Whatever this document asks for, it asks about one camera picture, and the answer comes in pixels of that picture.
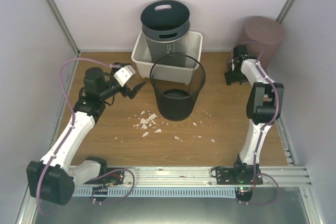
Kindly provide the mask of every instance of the white plastic bin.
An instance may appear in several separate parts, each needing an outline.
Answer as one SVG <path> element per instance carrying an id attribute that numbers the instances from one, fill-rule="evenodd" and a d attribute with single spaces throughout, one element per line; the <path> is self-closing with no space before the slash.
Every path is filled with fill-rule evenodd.
<path id="1" fill-rule="evenodd" d="M 203 36 L 197 31 L 190 31 L 188 36 L 189 38 L 186 54 L 200 61 Z M 132 53 L 132 61 L 135 62 L 138 73 L 142 78 L 150 77 L 150 71 L 154 64 L 151 62 L 152 58 L 148 50 L 145 35 L 142 31 L 140 32 L 138 39 L 136 40 Z M 190 83 L 192 74 L 195 70 L 188 67 L 188 62 L 186 62 L 185 68 L 166 65 L 162 65 L 162 68 L 165 68 L 165 71 L 163 71 L 165 74 L 160 77 L 161 80 L 181 82 L 185 84 Z"/>

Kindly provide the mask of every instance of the gray floor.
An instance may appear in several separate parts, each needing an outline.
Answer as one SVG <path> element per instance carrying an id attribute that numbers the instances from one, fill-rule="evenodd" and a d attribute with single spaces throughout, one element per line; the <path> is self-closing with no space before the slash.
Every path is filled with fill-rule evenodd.
<path id="1" fill-rule="evenodd" d="M 274 188 L 257 188 L 252 200 L 267 201 Z M 48 217 L 37 215 L 35 224 L 304 224 L 309 223 L 298 188 L 283 188 L 269 206 L 242 206 L 225 198 L 128 198 L 114 205 L 92 205 L 89 198 L 74 197 Z"/>

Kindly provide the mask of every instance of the wooden table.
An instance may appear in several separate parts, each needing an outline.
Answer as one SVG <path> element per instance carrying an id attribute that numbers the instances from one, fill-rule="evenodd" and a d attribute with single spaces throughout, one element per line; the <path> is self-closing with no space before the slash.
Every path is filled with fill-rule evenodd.
<path id="1" fill-rule="evenodd" d="M 106 63 L 132 62 L 130 52 L 83 53 L 82 57 Z M 192 115 L 184 121 L 171 122 L 160 116 L 149 79 L 133 100 L 116 95 L 114 105 L 105 109 L 97 125 L 83 140 L 72 164 L 78 165 L 86 157 L 96 156 L 105 158 L 109 165 L 117 166 L 232 166 L 246 138 L 248 119 L 245 110 L 251 87 L 249 83 L 241 86 L 225 84 L 227 58 L 227 53 L 202 53 L 206 83 Z M 94 63 L 79 62 L 69 96 L 73 105 L 78 99 L 79 89 L 83 87 L 85 71 L 93 66 Z M 129 87 L 133 88 L 142 81 L 137 75 L 130 81 Z M 148 118 L 152 113 L 159 115 L 155 119 L 157 125 L 152 126 L 156 129 L 133 127 L 140 123 L 139 118 Z M 69 117 L 70 112 L 66 108 L 61 130 Z M 287 165 L 275 125 L 265 139 L 260 165 Z"/>

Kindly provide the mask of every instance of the gray bin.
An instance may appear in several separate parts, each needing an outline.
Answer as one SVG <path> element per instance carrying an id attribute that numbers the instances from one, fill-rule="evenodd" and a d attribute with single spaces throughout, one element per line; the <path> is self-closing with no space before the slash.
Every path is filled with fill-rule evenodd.
<path id="1" fill-rule="evenodd" d="M 142 31 L 153 63 L 167 55 L 187 52 L 189 17 L 189 9 L 174 0 L 158 1 L 143 10 Z M 167 64 L 183 67 L 184 61 L 181 57 Z"/>

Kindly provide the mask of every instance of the brown cylindrical container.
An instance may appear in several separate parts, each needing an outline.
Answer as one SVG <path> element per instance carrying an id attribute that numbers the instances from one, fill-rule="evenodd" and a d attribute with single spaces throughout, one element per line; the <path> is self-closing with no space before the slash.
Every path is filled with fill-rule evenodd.
<path id="1" fill-rule="evenodd" d="M 276 21 L 266 17 L 252 17 L 244 25 L 236 46 L 247 41 L 255 40 L 262 44 L 264 53 L 260 59 L 260 64 L 264 69 L 272 61 L 279 46 L 285 38 L 285 30 Z M 248 53 L 258 56 L 260 54 L 260 46 L 255 43 L 247 43 Z"/>

